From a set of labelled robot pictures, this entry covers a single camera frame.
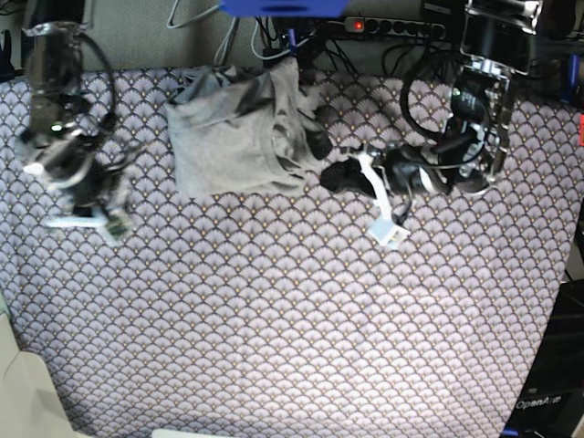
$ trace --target blue object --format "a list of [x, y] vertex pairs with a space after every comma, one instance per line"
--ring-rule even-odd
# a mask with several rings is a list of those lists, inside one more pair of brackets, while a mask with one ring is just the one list
[[578, 88], [578, 75], [580, 70], [580, 56], [570, 55], [568, 61], [568, 77], [566, 81], [566, 89], [562, 91], [559, 98], [564, 103], [570, 103], [574, 99], [576, 90]]
[[290, 45], [290, 53], [295, 57], [298, 45], [296, 41], [296, 31], [294, 29], [288, 29], [288, 44]]
[[501, 433], [501, 436], [519, 436], [519, 432], [506, 427], [505, 429], [503, 429], [503, 433]]
[[232, 16], [340, 16], [349, 0], [224, 0]]

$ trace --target power strip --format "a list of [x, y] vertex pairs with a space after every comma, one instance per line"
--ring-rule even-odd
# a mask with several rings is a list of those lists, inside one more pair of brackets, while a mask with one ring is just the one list
[[445, 26], [420, 21], [348, 16], [344, 19], [344, 22], [339, 20], [339, 24], [342, 23], [345, 25], [345, 31], [350, 34], [380, 37], [431, 38], [434, 41], [444, 41], [446, 39]]

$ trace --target scale pattern fabric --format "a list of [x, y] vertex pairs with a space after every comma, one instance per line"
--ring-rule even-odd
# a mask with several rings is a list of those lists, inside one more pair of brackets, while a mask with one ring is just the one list
[[[173, 182], [162, 112], [180, 70], [119, 73], [119, 137], [149, 146], [129, 169], [135, 231], [48, 234], [59, 212], [15, 162], [25, 83], [1, 88], [0, 285], [23, 349], [47, 362], [73, 426], [233, 437], [497, 437], [548, 323], [584, 195], [579, 115], [520, 102], [506, 177], [480, 197], [419, 199], [400, 252], [365, 235], [372, 203], [333, 196], [192, 201]], [[103, 114], [103, 75], [86, 76]], [[341, 147], [415, 143], [401, 82], [319, 74]], [[437, 128], [448, 88], [414, 85]], [[119, 152], [108, 145], [103, 160]]]

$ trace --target white plastic piece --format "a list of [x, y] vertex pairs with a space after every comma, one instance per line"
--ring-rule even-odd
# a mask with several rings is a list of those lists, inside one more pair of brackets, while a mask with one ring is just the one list
[[423, 188], [426, 189], [428, 193], [430, 194], [438, 193], [438, 191], [434, 187], [434, 184], [432, 184], [432, 179], [430, 178], [430, 175], [428, 174], [427, 171], [425, 171], [422, 168], [420, 168], [420, 179], [422, 180]]
[[56, 217], [48, 219], [45, 225], [48, 228], [101, 228], [108, 224], [108, 219], [103, 217]]
[[387, 194], [387, 189], [381, 177], [373, 170], [373, 157], [366, 152], [362, 152], [357, 157], [361, 166], [361, 172], [369, 180], [375, 191], [378, 206], [381, 209], [381, 217], [385, 220], [391, 220], [393, 209], [391, 208], [390, 197]]
[[43, 166], [43, 164], [40, 162], [33, 162], [32, 164], [25, 166], [23, 171], [29, 175], [41, 176], [43, 173], [45, 173], [45, 166]]
[[373, 223], [368, 231], [381, 246], [387, 246], [390, 249], [399, 249], [400, 245], [410, 237], [410, 232], [405, 228], [395, 224], [392, 219], [380, 217]]

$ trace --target gray cloth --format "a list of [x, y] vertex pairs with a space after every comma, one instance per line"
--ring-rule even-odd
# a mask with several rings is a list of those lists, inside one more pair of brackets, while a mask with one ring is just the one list
[[324, 158], [308, 145], [307, 131], [322, 131], [317, 106], [318, 89], [300, 90], [293, 58], [259, 76], [235, 67], [196, 69], [167, 104], [178, 191], [193, 198], [300, 194], [306, 172]]

